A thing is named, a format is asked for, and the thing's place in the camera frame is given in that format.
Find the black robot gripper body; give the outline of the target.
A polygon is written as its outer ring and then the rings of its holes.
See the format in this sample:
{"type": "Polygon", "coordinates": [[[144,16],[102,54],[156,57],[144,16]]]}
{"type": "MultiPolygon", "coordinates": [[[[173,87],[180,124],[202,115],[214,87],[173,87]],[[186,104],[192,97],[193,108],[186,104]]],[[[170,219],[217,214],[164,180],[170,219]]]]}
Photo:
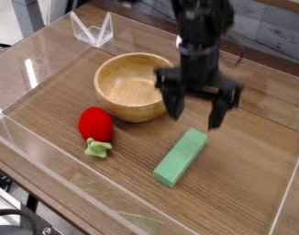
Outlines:
{"type": "Polygon", "coordinates": [[[244,86],[218,71],[218,51],[180,49],[178,52],[178,66],[154,69],[158,92],[161,85],[174,83],[184,87],[185,96],[213,102],[218,94],[225,94],[230,97],[229,109],[238,107],[244,86]]]}

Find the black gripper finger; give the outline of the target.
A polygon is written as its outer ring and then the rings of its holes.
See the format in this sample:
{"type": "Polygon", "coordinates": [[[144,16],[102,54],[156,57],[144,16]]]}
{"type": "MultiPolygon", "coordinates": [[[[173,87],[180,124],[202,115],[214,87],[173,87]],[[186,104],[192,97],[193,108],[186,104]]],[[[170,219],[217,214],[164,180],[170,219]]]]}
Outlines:
{"type": "Polygon", "coordinates": [[[225,94],[218,94],[212,102],[212,110],[208,117],[208,129],[217,129],[220,127],[229,107],[230,97],[225,94]]]}
{"type": "Polygon", "coordinates": [[[165,83],[160,88],[164,106],[173,120],[177,120],[185,104],[185,89],[174,83],[165,83]]]}

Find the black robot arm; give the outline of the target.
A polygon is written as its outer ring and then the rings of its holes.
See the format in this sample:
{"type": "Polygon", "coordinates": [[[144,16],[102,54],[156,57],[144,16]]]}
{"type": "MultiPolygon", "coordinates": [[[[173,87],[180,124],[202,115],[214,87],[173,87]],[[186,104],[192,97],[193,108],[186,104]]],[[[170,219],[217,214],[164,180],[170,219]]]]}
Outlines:
{"type": "Polygon", "coordinates": [[[154,69],[156,88],[172,118],[178,118],[185,96],[212,102],[208,128],[220,127],[225,114],[238,107],[244,86],[218,70],[220,37],[233,23],[229,0],[172,0],[178,24],[180,65],[154,69]]]}

